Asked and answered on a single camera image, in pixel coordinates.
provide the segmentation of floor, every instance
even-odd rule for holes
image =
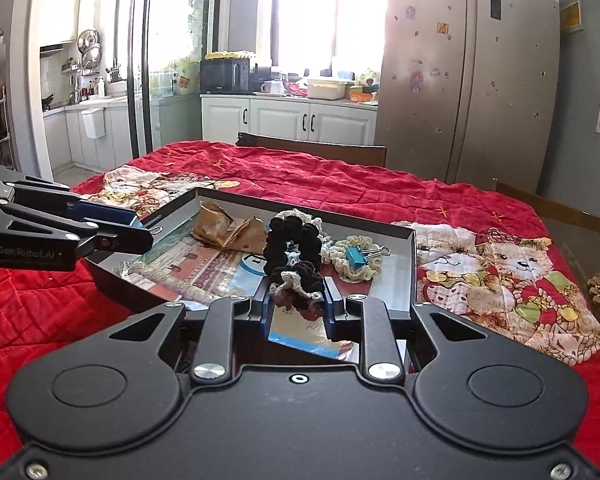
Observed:
[[[55,173],[54,181],[59,184],[65,184],[66,186],[73,187],[81,184],[95,174],[96,173],[93,171],[84,170],[83,168],[76,168],[74,166],[68,170],[63,170],[60,173]]]

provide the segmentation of wooden chair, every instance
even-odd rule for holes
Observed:
[[[554,202],[543,196],[528,193],[526,191],[520,191],[515,187],[504,184],[496,178],[493,179],[494,190],[498,193],[502,193],[510,198],[520,200],[529,204],[541,218],[549,218],[551,220],[557,220],[563,224],[569,224],[576,227],[582,227],[596,233],[600,233],[600,217],[590,215],[583,211],[571,208],[564,204]]]
[[[306,140],[277,139],[255,134],[238,134],[236,146],[269,148],[286,152],[308,153],[321,156],[327,160],[342,160],[347,164],[360,166],[379,166],[386,164],[385,146],[346,146],[343,144],[327,144],[324,142],[308,142]]]

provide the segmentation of wall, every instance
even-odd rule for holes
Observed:
[[[6,83],[16,160],[24,173],[51,178],[38,83],[39,16],[40,0],[0,0],[0,28],[7,41]]]
[[[564,6],[568,0],[560,0]],[[600,0],[582,0],[584,30],[563,34],[558,95],[539,193],[600,216]]]
[[[256,51],[258,0],[231,0],[228,50]]]

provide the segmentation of refrigerator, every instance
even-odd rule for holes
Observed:
[[[130,0],[126,85],[133,158],[202,138],[200,60],[217,47],[218,1]]]
[[[558,0],[388,0],[375,143],[387,166],[535,192],[554,113]]]

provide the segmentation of screw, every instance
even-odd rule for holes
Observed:
[[[226,370],[217,363],[204,363],[193,368],[193,373],[200,379],[218,379],[226,373]]]
[[[309,382],[309,377],[306,375],[296,374],[289,377],[289,380],[295,384],[305,384]]]
[[[369,367],[369,375],[380,380],[395,379],[400,375],[400,367],[393,363],[377,363]]]
[[[31,463],[25,469],[25,473],[31,480],[45,480],[49,476],[49,471],[42,464]]]
[[[565,463],[558,464],[551,469],[549,476],[552,480],[567,480],[571,476],[571,466]]]

